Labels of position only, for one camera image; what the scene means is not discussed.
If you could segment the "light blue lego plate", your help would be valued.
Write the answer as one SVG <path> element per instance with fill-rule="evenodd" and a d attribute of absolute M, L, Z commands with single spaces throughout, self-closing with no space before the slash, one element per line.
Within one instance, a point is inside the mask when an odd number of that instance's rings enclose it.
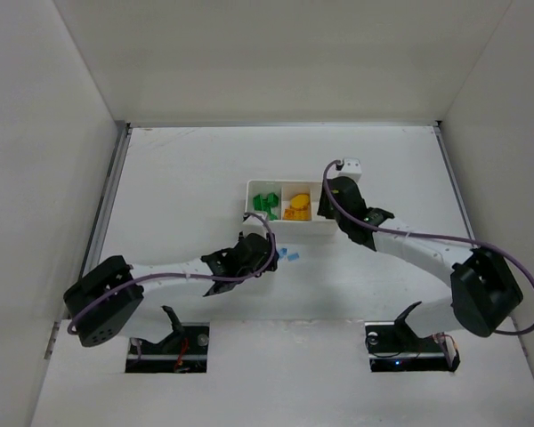
<path fill-rule="evenodd" d="M 289 262 L 297 261 L 299 258 L 300 258 L 299 253 L 292 253 L 292 254 L 288 254 L 288 255 L 287 255 L 287 260 L 288 260 Z"/>

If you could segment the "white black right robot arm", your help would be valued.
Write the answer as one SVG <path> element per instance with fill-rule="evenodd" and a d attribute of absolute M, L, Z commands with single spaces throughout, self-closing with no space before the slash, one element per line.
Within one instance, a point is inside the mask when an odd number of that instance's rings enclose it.
<path fill-rule="evenodd" d="M 404 333 L 425 338 L 464 329 L 489 337 L 523 300 L 501 254 L 466 242 L 419 238 L 392 213 L 367 206 L 350 177 L 323 182 L 319 214 L 334 219 L 353 243 L 399 258 L 448 287 L 448 297 L 414 302 L 395 319 Z"/>

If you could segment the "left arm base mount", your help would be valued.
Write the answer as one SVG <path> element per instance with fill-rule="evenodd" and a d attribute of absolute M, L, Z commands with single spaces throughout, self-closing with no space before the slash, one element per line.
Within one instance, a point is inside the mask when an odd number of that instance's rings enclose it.
<path fill-rule="evenodd" d="M 204 374 L 210 325 L 182 323 L 169 306 L 162 307 L 168 318 L 167 335 L 157 343 L 132 338 L 125 362 L 127 374 Z"/>

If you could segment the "yellow round lego brick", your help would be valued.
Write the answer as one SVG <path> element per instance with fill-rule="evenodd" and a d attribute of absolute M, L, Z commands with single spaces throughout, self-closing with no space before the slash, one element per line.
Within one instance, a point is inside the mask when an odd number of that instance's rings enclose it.
<path fill-rule="evenodd" d="M 297 194 L 290 199 L 290 208 L 295 211 L 308 211 L 311 206 L 309 194 Z"/>

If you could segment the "green lego plate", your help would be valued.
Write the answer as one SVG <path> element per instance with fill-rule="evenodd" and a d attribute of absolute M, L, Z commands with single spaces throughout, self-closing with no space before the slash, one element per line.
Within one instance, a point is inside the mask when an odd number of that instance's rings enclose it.
<path fill-rule="evenodd" d="M 271 204 L 268 196 L 257 194 L 252 198 L 252 204 L 256 211 L 266 212 L 267 214 L 271 212 Z"/>

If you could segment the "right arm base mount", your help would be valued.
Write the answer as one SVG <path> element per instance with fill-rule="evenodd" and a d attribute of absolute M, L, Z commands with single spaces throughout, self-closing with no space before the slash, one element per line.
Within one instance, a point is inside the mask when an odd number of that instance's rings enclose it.
<path fill-rule="evenodd" d="M 365 324 L 364 344 L 372 373 L 449 372 L 455 373 L 461 358 L 454 338 L 439 333 L 418 337 L 407 325 L 415 302 L 395 320 Z"/>

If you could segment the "green square lego brick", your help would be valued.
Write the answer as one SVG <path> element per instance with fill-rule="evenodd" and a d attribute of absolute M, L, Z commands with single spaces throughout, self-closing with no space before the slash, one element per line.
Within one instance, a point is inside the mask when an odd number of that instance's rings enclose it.
<path fill-rule="evenodd" d="M 266 200 L 269 220 L 276 221 L 279 218 L 278 211 L 279 211 L 279 205 L 280 205 L 278 194 L 275 192 L 271 192 L 266 196 L 265 200 Z"/>

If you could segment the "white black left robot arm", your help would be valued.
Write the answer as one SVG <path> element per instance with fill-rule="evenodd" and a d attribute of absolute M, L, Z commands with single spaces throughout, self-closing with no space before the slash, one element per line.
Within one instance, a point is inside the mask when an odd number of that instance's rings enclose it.
<path fill-rule="evenodd" d="M 158 310 L 170 322 L 170 331 L 144 333 L 141 306 L 150 294 L 167 291 L 175 299 L 181 294 L 201 297 L 232 291 L 236 286 L 277 269 L 279 254 L 275 235 L 241 233 L 234 247 L 220 249 L 190 262 L 145 266 L 148 272 L 136 278 L 134 266 L 121 255 L 112 255 L 93 268 L 63 295 L 70 317 L 68 333 L 82 346 L 99 346 L 118 334 L 160 344 L 178 336 L 180 321 L 169 302 Z"/>

